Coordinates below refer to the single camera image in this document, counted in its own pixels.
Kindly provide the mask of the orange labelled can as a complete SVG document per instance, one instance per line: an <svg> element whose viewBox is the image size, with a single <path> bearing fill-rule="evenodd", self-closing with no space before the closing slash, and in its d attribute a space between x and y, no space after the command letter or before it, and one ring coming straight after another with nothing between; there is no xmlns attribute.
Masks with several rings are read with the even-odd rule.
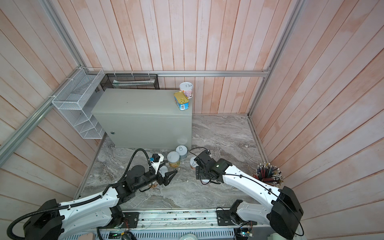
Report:
<svg viewBox="0 0 384 240"><path fill-rule="evenodd" d="M190 167L191 167L192 170L195 170L196 167L199 166L198 163L196 162L196 158L197 158L196 156L193 156L190 159Z"/></svg>

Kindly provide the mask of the gold rectangular sardine tin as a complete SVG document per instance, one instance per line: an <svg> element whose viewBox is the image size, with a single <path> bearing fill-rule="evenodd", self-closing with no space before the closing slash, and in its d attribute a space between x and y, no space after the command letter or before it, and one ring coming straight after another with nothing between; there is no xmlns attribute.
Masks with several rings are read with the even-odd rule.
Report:
<svg viewBox="0 0 384 240"><path fill-rule="evenodd" d="M174 98L179 110L184 111L189 108L189 99L183 92L174 93Z"/></svg>

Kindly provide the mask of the pink can front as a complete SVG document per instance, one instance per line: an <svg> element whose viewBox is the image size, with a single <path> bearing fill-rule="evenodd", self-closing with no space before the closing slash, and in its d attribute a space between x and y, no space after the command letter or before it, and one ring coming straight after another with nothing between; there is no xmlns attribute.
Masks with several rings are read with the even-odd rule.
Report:
<svg viewBox="0 0 384 240"><path fill-rule="evenodd" d="M183 82L179 85L180 91L183 92L188 99L193 97L193 87L193 84L190 82Z"/></svg>

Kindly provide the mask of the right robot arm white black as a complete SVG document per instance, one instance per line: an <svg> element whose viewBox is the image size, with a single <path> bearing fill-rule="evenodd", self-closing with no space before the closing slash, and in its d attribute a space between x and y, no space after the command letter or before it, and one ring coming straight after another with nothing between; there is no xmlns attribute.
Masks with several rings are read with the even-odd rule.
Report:
<svg viewBox="0 0 384 240"><path fill-rule="evenodd" d="M227 160L215 161L209 150L196 155L194 162L197 164L196 177L202 184L217 181L235 187L257 201L257 204L251 204L236 200L229 210L218 210L219 225L225 222L235 225L265 224L288 240L304 235L297 233L297 229L302 227L304 211L292 189L280 189L261 182Z"/></svg>

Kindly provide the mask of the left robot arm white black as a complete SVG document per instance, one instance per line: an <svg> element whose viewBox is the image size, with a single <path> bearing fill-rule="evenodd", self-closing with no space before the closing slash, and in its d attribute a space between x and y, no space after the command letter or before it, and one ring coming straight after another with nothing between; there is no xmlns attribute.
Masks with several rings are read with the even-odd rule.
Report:
<svg viewBox="0 0 384 240"><path fill-rule="evenodd" d="M10 223L7 236L12 240L62 240L90 229L126 225L128 222L120 206L131 200L137 191L149 190L153 183L169 185L177 173L176 170L160 173L160 168L166 164L162 154L149 157L144 149L136 152L144 153L147 170L142 165L128 164L122 177L102 192L70 202L49 200L37 211Z"/></svg>

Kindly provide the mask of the blue labelled can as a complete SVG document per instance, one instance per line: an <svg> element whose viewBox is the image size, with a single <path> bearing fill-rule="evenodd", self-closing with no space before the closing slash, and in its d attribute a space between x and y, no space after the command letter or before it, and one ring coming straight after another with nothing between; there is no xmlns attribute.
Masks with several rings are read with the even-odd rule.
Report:
<svg viewBox="0 0 384 240"><path fill-rule="evenodd" d="M165 177L165 174L168 172L167 166L162 166L159 168L159 173L162 175L162 177Z"/></svg>

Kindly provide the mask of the yellow can plastic lid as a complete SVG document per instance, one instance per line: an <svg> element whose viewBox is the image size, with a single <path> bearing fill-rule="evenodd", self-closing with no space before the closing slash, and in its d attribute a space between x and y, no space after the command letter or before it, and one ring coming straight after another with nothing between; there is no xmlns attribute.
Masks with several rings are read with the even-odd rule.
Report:
<svg viewBox="0 0 384 240"><path fill-rule="evenodd" d="M176 151L169 152L167 155L169 166L172 168L178 168L180 165L180 154Z"/></svg>

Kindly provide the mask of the teal labelled can near cabinet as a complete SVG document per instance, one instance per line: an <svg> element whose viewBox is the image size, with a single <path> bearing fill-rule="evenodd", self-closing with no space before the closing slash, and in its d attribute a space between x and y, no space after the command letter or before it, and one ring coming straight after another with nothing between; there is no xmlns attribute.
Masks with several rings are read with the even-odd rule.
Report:
<svg viewBox="0 0 384 240"><path fill-rule="evenodd" d="M176 152L180 155L180 160L184 160L188 155L188 148L180 145L176 147Z"/></svg>

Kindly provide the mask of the grey metal cabinet box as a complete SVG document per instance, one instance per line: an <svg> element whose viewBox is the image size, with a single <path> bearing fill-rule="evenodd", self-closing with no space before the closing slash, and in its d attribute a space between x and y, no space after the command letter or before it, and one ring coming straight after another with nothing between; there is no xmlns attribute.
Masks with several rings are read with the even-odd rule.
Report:
<svg viewBox="0 0 384 240"><path fill-rule="evenodd" d="M192 146L193 102L180 110L175 90L106 89L92 109L116 147L174 150Z"/></svg>

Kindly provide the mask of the red pencil holder cup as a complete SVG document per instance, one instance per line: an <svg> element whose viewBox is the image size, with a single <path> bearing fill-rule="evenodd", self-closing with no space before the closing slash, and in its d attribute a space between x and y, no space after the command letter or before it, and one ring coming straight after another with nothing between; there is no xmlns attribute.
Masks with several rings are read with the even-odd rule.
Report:
<svg viewBox="0 0 384 240"><path fill-rule="evenodd" d="M284 178L280 169L270 163L258 165L253 177L268 185L279 187L284 183Z"/></svg>

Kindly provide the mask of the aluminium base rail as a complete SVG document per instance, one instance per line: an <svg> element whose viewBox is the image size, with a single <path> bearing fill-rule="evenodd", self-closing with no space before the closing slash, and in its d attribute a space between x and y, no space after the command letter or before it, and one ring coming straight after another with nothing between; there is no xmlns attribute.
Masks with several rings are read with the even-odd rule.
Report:
<svg viewBox="0 0 384 240"><path fill-rule="evenodd" d="M127 213L120 207L104 208L101 210L86 211L82 207L60 210L64 232L61 238L68 237L83 231L104 227L112 220L112 213ZM210 227L217 224L216 210L149 210L139 212L139 221L136 228L188 228Z"/></svg>

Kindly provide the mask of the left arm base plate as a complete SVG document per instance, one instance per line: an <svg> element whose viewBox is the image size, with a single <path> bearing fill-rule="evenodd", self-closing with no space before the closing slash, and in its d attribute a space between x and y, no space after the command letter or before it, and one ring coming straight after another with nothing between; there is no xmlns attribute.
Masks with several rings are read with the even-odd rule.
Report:
<svg viewBox="0 0 384 240"><path fill-rule="evenodd" d="M139 212L112 213L112 220L101 229L136 228L139 221Z"/></svg>

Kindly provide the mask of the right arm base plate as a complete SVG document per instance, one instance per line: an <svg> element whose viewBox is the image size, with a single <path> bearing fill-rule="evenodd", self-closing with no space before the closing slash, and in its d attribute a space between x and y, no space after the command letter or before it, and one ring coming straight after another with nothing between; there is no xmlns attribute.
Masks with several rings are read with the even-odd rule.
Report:
<svg viewBox="0 0 384 240"><path fill-rule="evenodd" d="M244 221L236 213L231 210L224 210L219 207L216 208L217 224L219 226L245 226L245 225L257 225L257 222Z"/></svg>

